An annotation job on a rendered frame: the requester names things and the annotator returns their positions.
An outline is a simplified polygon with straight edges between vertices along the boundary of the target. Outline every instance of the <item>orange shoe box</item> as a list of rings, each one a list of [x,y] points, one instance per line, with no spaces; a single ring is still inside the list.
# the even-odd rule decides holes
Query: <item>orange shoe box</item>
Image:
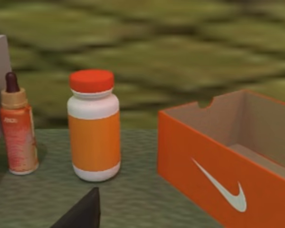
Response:
[[[158,173],[228,228],[285,228],[285,103],[250,91],[159,112]]]

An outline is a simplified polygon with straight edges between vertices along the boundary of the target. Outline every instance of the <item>white swoosh logo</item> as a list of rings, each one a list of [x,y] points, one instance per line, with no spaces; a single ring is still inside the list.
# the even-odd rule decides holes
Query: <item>white swoosh logo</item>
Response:
[[[216,187],[222,196],[228,201],[228,203],[234,207],[239,212],[245,212],[247,209],[247,202],[242,190],[241,184],[238,183],[239,194],[233,195],[227,189],[224,188],[214,177],[212,177],[196,160],[192,158],[193,162],[198,166],[198,168],[206,175],[206,177],[211,181],[211,183]]]

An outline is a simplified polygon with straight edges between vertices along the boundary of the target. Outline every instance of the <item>dropper bottle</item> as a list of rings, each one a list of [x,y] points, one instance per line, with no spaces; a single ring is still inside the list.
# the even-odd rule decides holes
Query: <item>dropper bottle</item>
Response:
[[[9,162],[9,171],[26,175],[38,168],[32,108],[24,88],[13,72],[5,75],[6,89],[1,91],[0,118]]]

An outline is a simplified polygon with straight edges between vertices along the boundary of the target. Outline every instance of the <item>green table surface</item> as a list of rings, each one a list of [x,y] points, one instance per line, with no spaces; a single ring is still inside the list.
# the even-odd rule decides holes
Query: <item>green table surface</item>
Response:
[[[40,167],[8,172],[0,142],[0,228],[49,228],[90,189],[100,188],[101,228],[220,228],[156,172],[156,130],[122,132],[122,168],[88,183],[73,172],[67,130],[36,130]]]

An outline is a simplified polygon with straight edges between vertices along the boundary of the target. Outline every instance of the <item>brown rubber dropper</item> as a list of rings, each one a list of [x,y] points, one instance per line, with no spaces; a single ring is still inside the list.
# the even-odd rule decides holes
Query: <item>brown rubber dropper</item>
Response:
[[[17,76],[13,72],[5,75],[6,89],[1,91],[1,106],[5,109],[19,109],[28,104],[25,90],[18,85]]]

